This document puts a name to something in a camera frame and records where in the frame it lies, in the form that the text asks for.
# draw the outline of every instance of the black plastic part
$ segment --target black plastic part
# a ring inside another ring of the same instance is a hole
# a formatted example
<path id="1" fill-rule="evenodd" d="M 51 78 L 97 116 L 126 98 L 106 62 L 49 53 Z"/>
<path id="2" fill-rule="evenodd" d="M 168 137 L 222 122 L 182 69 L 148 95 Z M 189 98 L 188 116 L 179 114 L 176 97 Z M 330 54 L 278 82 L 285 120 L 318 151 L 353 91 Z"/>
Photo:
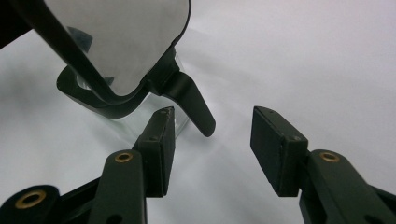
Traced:
<path id="1" fill-rule="evenodd" d="M 57 87 L 75 102 L 109 119 L 119 119 L 129 115 L 151 91 L 175 101 L 201 133 L 210 136 L 216 128 L 215 119 L 195 82 L 179 71 L 175 56 L 175 49 L 166 51 L 145 77 L 144 88 L 140 89 L 130 101 L 120 105 L 105 103 L 92 91 L 81 88 L 76 73 L 68 66 L 58 76 Z"/>
<path id="2" fill-rule="evenodd" d="M 314 150 L 307 168 L 326 211 L 326 223 L 396 223 L 396 216 L 345 157 L 328 150 Z"/>
<path id="3" fill-rule="evenodd" d="M 255 106 L 250 147 L 277 195 L 297 196 L 297 168 L 308 152 L 308 140 L 274 110 Z"/>
<path id="4" fill-rule="evenodd" d="M 386 192 L 382 189 L 378 189 L 373 187 L 375 193 L 379 196 L 379 198 L 387 205 L 390 211 L 396 216 L 396 195 Z"/>
<path id="5" fill-rule="evenodd" d="M 182 72 L 175 73 L 163 96 L 175 101 L 204 136 L 213 134 L 216 121 L 192 78 Z"/>
<path id="6" fill-rule="evenodd" d="M 24 189 L 14 194 L 3 204 L 0 209 L 0 223 L 58 223 L 60 211 L 57 205 L 59 199 L 59 191 L 53 186 L 43 185 Z M 26 207 L 17 206 L 17 204 L 21 203 Z"/>
<path id="7" fill-rule="evenodd" d="M 31 29 L 8 1 L 0 1 L 0 49 Z"/>
<path id="8" fill-rule="evenodd" d="M 319 198 L 307 197 L 302 194 L 300 197 L 300 209 L 305 224 L 326 223 L 326 212 Z"/>
<path id="9" fill-rule="evenodd" d="M 133 149 L 147 166 L 147 197 L 162 197 L 168 191 L 175 154 L 175 113 L 173 107 L 156 111 Z"/>
<path id="10" fill-rule="evenodd" d="M 131 155 L 123 159 L 122 153 Z M 105 164 L 90 214 L 90 224 L 146 223 L 145 178 L 143 159 L 136 150 L 111 154 Z"/>
<path id="11" fill-rule="evenodd" d="M 100 100 L 92 91 L 82 89 L 77 83 L 76 73 L 69 66 L 58 76 L 57 87 L 73 101 L 109 119 L 119 119 L 129 115 L 149 93 L 146 89 L 141 89 L 130 101 L 120 105 L 110 105 Z"/>
<path id="12" fill-rule="evenodd" d="M 94 94 L 103 102 L 110 105 L 119 105 L 128 102 L 143 88 L 142 80 L 136 90 L 125 96 L 115 94 L 107 85 L 105 79 L 91 64 L 87 56 L 78 47 L 71 35 L 52 15 L 44 0 L 8 0 L 15 10 L 44 40 L 60 55 L 60 57 L 79 74 L 91 87 Z M 190 20 L 191 0 L 189 0 L 189 16 L 180 35 L 172 41 L 169 49 L 173 49 L 183 36 Z"/>
<path id="13" fill-rule="evenodd" d="M 62 224 L 85 224 L 92 208 L 92 202 L 100 178 L 74 189 L 61 197 Z"/>

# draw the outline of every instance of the white surface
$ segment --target white surface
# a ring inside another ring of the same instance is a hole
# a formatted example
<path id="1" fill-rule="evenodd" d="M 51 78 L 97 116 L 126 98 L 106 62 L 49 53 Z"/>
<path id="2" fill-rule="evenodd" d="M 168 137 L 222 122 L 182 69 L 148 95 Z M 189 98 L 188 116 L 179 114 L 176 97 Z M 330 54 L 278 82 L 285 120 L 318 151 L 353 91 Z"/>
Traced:
<path id="1" fill-rule="evenodd" d="M 205 138 L 187 125 L 148 223 L 303 223 L 298 199 L 276 197 L 249 148 L 254 105 L 396 193 L 395 21 L 390 0 L 194 1 L 177 51 L 217 129 Z M 66 193 L 130 147 L 56 91 L 64 64 L 35 34 L 13 45 L 0 51 L 0 202 L 36 184 Z"/>

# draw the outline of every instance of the brass screw insert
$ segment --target brass screw insert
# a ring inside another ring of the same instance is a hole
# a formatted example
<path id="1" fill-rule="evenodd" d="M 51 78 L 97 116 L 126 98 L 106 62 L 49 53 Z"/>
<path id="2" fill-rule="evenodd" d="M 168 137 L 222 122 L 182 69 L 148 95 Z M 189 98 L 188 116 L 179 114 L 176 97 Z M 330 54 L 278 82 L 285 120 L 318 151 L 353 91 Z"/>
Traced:
<path id="1" fill-rule="evenodd" d="M 130 161 L 133 157 L 134 157 L 134 155 L 132 155 L 132 153 L 130 153 L 130 152 L 123 152 L 123 153 L 119 154 L 119 155 L 116 157 L 116 161 L 117 161 L 117 162 L 126 162 L 126 161 Z"/>
<path id="2" fill-rule="evenodd" d="M 15 203 L 15 207 L 18 209 L 26 209 L 36 206 L 39 203 L 43 202 L 46 196 L 47 196 L 46 191 L 42 189 L 32 190 L 22 195 Z"/>
<path id="3" fill-rule="evenodd" d="M 320 153 L 320 157 L 324 160 L 324 161 L 329 161 L 329 162 L 339 162 L 340 158 L 335 155 L 334 153 L 331 152 L 321 152 Z"/>

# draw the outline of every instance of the transparent plastic piece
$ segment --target transparent plastic piece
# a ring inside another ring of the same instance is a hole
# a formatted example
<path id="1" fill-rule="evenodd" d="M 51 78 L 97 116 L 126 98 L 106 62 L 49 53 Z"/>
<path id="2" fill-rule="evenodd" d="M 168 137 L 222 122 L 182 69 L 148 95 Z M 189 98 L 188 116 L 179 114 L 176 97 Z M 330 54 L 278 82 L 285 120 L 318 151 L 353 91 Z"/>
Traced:
<path id="1" fill-rule="evenodd" d="M 177 55 L 175 60 L 180 71 L 184 72 L 184 68 Z M 151 93 L 148 94 L 146 99 L 133 113 L 124 118 L 107 119 L 100 115 L 98 115 L 98 118 L 100 118 L 102 122 L 106 123 L 122 141 L 125 141 L 132 146 L 145 129 L 152 114 L 155 111 L 168 106 L 173 106 L 175 109 L 175 138 L 177 138 L 186 123 L 189 121 L 189 117 L 175 102 Z"/>
<path id="2" fill-rule="evenodd" d="M 44 2 L 119 96 L 134 91 L 183 32 L 190 8 L 188 0 Z"/>

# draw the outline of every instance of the black plastic frame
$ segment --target black plastic frame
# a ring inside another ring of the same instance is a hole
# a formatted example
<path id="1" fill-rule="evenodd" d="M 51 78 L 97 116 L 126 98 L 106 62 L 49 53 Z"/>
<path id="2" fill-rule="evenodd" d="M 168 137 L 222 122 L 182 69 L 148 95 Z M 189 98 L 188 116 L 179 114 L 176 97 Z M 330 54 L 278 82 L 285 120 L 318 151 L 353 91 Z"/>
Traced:
<path id="1" fill-rule="evenodd" d="M 31 29 L 8 1 L 0 1 L 0 49 Z"/>
<path id="2" fill-rule="evenodd" d="M 92 91 L 82 89 L 77 84 L 77 75 L 69 67 L 59 75 L 57 86 L 72 100 L 110 119 L 119 119 L 133 112 L 150 91 L 173 100 L 204 136 L 210 136 L 216 128 L 215 119 L 195 82 L 188 75 L 180 72 L 175 56 L 175 49 L 166 51 L 148 72 L 145 86 L 133 99 L 124 104 L 107 104 L 98 99 Z"/>
<path id="3" fill-rule="evenodd" d="M 139 86 L 125 96 L 114 93 L 106 84 L 99 72 L 93 67 L 84 52 L 67 33 L 64 27 L 52 15 L 44 0 L 8 0 L 18 11 L 21 17 L 34 28 L 41 37 L 58 53 L 70 66 L 71 70 L 79 74 L 92 89 L 94 94 L 103 102 L 110 105 L 119 105 L 133 99 L 143 89 L 148 80 L 144 77 Z M 178 40 L 186 31 L 191 16 L 191 0 L 189 0 L 189 14 L 186 24 L 179 36 L 169 46 L 173 49 Z"/>

